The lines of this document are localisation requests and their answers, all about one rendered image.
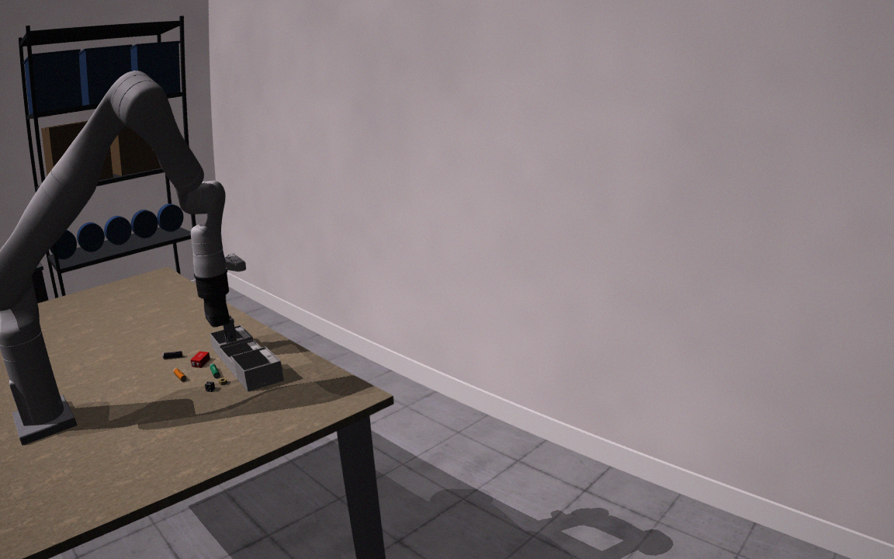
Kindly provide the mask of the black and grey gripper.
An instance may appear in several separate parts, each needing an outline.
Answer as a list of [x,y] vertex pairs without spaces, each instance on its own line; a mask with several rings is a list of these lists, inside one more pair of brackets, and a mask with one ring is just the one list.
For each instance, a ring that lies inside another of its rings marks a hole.
[[223,250],[210,255],[194,254],[196,292],[198,297],[203,299],[206,320],[212,327],[223,326],[226,343],[237,341],[234,319],[228,315],[226,304],[227,270],[237,270],[237,272],[246,270],[245,261],[237,257],[234,252],[230,252],[224,257]]

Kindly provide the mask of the white open cardboard bins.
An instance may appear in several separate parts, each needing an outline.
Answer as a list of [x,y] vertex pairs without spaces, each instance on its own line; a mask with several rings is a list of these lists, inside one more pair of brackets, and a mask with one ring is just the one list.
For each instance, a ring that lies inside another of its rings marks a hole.
[[237,341],[233,342],[226,343],[224,330],[210,333],[210,339],[214,352],[246,391],[283,382],[281,360],[269,348],[259,346],[241,325],[235,326],[235,333]]

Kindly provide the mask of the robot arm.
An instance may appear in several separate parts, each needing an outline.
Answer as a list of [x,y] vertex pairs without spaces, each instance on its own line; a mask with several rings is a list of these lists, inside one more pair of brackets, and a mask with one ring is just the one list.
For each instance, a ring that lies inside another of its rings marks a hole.
[[0,350],[23,427],[52,422],[64,411],[40,331],[32,275],[95,193],[107,152],[125,125],[154,150],[181,209],[208,214],[206,223],[192,227],[194,254],[223,250],[226,190],[218,181],[203,182],[201,164],[178,131],[162,86],[142,71],[121,75],[40,184],[0,250]]

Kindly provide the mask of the red 9v battery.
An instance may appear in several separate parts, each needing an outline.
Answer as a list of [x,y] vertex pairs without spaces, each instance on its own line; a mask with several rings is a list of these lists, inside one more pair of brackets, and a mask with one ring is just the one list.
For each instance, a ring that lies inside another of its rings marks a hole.
[[198,352],[194,358],[189,360],[191,360],[192,367],[202,368],[210,360],[210,354],[208,352]]

